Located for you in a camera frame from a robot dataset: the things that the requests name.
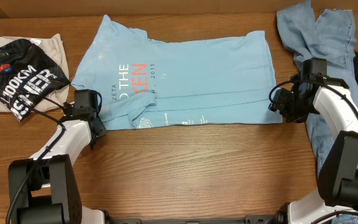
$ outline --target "blue jeans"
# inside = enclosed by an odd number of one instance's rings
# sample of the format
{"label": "blue jeans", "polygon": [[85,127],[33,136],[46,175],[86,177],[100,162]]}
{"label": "blue jeans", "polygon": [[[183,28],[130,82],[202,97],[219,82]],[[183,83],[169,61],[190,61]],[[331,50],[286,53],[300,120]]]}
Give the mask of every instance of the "blue jeans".
{"label": "blue jeans", "polygon": [[[301,63],[311,57],[327,60],[327,73],[333,78],[342,78],[351,91],[358,107],[358,86],[354,78],[353,58],[356,25],[352,11],[326,9],[314,20],[311,0],[277,12],[277,27],[286,49],[294,53],[298,69]],[[321,115],[309,114],[306,128],[317,159],[320,172],[334,139]],[[341,215],[333,223],[356,223],[358,218]]]}

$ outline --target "cardboard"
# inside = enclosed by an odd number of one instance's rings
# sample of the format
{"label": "cardboard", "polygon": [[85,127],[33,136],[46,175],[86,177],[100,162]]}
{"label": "cardboard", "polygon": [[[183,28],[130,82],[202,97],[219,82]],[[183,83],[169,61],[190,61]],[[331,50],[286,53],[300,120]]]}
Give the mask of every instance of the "cardboard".
{"label": "cardboard", "polygon": [[[0,0],[0,17],[275,12],[305,0]],[[313,0],[316,11],[352,9],[355,0]]]}

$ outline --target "light blue fabric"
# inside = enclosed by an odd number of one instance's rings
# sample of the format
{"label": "light blue fabric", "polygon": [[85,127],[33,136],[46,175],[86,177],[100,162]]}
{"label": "light blue fabric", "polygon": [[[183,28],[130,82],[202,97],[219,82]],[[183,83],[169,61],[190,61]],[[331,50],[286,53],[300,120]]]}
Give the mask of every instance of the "light blue fabric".
{"label": "light blue fabric", "polygon": [[282,122],[267,109],[275,75],[264,31],[165,43],[104,16],[72,85],[102,94],[108,130]]}
{"label": "light blue fabric", "polygon": [[[358,86],[354,78],[353,58],[356,25],[352,11],[325,10],[315,21],[311,1],[294,5],[277,12],[277,27],[286,49],[294,52],[298,69],[304,60],[311,57],[324,58],[328,62],[327,73],[333,78],[342,78],[351,91],[358,107]],[[317,158],[318,173],[322,168],[334,139],[321,115],[309,114],[306,128]],[[333,223],[356,223],[358,219],[341,215]]]}

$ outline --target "white cloth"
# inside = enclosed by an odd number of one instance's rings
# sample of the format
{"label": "white cloth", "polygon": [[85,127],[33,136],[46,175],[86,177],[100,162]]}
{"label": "white cloth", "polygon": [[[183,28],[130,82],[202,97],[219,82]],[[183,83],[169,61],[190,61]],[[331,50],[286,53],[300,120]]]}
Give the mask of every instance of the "white cloth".
{"label": "white cloth", "polygon": [[[32,39],[28,37],[0,37],[0,47],[17,39],[27,39],[38,45],[54,62],[56,62],[65,73],[67,79],[68,65],[65,50],[63,48],[63,42],[60,39],[60,34],[54,35],[51,39]],[[68,96],[68,85],[61,90],[55,90],[47,95],[47,98],[55,101],[59,105],[63,105],[67,100]],[[39,111],[47,111],[56,108],[57,106],[47,100],[42,100],[35,109]],[[0,112],[11,112],[3,103],[0,102]]]}

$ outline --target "wooden surface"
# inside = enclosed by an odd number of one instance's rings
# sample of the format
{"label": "wooden surface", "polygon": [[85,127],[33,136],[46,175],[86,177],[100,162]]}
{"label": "wooden surface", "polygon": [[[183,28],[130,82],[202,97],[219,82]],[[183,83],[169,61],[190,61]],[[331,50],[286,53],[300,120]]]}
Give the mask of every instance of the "wooden surface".
{"label": "wooden surface", "polygon": [[[355,12],[358,39],[358,12]],[[101,17],[0,19],[0,35],[62,35],[70,78]],[[278,36],[275,14],[114,16],[149,37],[178,42],[265,30],[278,82],[296,72]],[[70,90],[69,101],[73,99]],[[59,118],[61,112],[50,115]],[[0,223],[9,206],[7,168],[38,151],[56,124],[40,115],[19,123],[0,113]],[[215,218],[273,213],[316,187],[304,124],[202,125],[110,131],[74,165],[83,205],[114,218]]]}
{"label": "wooden surface", "polygon": [[[0,0],[0,18],[206,13],[271,13],[306,0]],[[352,9],[355,0],[312,0],[315,11]]]}

